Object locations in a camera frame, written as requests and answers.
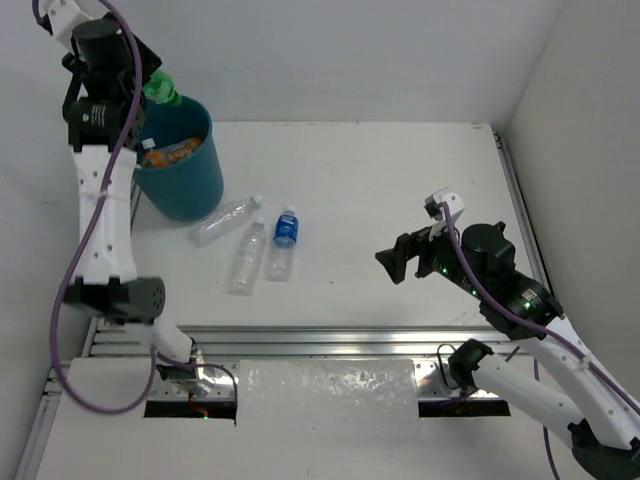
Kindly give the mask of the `crushed green bottle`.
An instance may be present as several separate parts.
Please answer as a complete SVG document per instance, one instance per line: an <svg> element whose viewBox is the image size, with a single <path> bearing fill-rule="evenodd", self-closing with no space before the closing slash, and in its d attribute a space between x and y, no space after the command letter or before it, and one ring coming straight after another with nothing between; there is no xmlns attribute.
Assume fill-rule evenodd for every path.
<svg viewBox="0 0 640 480"><path fill-rule="evenodd" d="M156 70L143 86L148 99L158 105L179 106L182 96L178 93L173 78L161 69Z"/></svg>

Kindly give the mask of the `orange label bottle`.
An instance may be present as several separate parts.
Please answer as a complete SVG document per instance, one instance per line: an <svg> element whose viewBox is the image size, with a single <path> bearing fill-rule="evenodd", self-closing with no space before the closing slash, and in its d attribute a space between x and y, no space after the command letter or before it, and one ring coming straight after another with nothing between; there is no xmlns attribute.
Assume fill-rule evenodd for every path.
<svg viewBox="0 0 640 480"><path fill-rule="evenodd" d="M143 148L141 167L158 169L175 165L191 157L202 145L202 140L192 137L165 147L158 147L153 138L147 138L141 142L141 145Z"/></svg>

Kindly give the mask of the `blue label bottle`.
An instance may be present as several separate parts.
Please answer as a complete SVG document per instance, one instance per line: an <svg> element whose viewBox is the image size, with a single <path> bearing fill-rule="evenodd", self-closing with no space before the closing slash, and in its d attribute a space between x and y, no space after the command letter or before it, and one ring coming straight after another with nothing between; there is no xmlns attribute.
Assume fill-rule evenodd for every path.
<svg viewBox="0 0 640 480"><path fill-rule="evenodd" d="M296 209L287 205L276 221L266 268L267 280L285 282L291 277L298 231Z"/></svg>

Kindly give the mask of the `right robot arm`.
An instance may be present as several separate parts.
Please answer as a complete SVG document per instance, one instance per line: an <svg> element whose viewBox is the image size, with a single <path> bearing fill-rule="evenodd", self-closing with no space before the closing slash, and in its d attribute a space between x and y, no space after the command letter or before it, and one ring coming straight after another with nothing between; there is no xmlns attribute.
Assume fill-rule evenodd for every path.
<svg viewBox="0 0 640 480"><path fill-rule="evenodd" d="M579 340L563 308L539 282L515 267L515 247L502 222L464 229L461 250L480 286L498 302L479 304L498 332L534 357L561 386L555 391L518 374L488 345L471 339L448 358L444 379L462 391L498 394L546 426L595 479L639 476L639 416L602 380L604 367Z"/></svg>

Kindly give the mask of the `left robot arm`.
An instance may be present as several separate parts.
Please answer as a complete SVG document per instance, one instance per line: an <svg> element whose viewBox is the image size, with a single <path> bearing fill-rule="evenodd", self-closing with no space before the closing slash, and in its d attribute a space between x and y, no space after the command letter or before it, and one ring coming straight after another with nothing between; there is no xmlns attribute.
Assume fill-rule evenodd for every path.
<svg viewBox="0 0 640 480"><path fill-rule="evenodd" d="M62 301L153 348L160 377L193 393L203 382L200 351L163 319L165 284L139 276L131 246L130 187L145 122L142 83L160 60L107 14L72 28L63 65L72 74L63 118L79 188L80 242Z"/></svg>

